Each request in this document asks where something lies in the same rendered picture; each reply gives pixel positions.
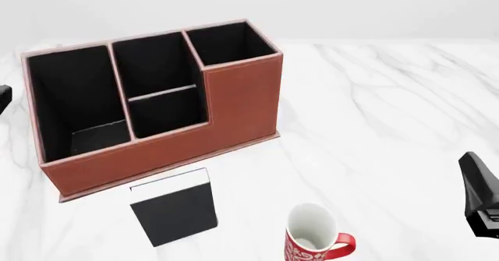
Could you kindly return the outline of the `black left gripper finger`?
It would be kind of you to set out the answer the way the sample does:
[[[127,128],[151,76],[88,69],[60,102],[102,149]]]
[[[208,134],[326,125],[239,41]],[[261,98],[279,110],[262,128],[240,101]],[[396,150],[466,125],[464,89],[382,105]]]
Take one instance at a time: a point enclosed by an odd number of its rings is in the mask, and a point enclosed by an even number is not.
[[[0,115],[12,101],[12,87],[0,85]]]

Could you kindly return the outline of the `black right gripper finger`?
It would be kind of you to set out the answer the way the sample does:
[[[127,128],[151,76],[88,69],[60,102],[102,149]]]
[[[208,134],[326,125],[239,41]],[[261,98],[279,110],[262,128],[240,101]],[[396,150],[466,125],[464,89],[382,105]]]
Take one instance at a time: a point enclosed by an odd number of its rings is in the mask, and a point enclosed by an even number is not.
[[[499,209],[499,178],[473,152],[458,160],[465,186],[465,214]]]

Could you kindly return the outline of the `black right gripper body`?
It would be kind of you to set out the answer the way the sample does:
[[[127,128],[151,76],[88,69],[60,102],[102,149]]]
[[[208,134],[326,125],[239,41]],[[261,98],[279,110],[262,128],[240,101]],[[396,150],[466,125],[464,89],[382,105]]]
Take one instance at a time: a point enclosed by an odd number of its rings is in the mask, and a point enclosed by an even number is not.
[[[499,239],[499,203],[472,211],[466,220],[476,237]]]

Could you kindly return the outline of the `black book with white pages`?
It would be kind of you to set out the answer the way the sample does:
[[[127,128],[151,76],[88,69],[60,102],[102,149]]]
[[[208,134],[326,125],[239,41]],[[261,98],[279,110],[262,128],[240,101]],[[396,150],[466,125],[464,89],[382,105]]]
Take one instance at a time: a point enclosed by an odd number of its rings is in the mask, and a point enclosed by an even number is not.
[[[134,185],[129,191],[129,205],[154,247],[218,226],[206,168]]]

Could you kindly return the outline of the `red-brown desk caddy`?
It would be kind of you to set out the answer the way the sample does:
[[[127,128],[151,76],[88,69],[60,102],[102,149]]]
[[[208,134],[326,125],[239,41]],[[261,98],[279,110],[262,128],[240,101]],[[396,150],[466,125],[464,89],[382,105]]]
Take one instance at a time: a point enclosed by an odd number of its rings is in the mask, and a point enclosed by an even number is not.
[[[278,136],[283,53],[249,20],[25,52],[61,202]]]

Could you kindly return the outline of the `red patterned mug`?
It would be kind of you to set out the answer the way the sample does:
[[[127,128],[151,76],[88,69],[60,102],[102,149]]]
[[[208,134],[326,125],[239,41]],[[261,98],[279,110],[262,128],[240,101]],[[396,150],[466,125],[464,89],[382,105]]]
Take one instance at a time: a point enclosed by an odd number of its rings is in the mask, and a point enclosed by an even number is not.
[[[338,231],[331,211],[317,203],[300,203],[288,214],[285,261],[329,261],[356,250],[352,235]]]

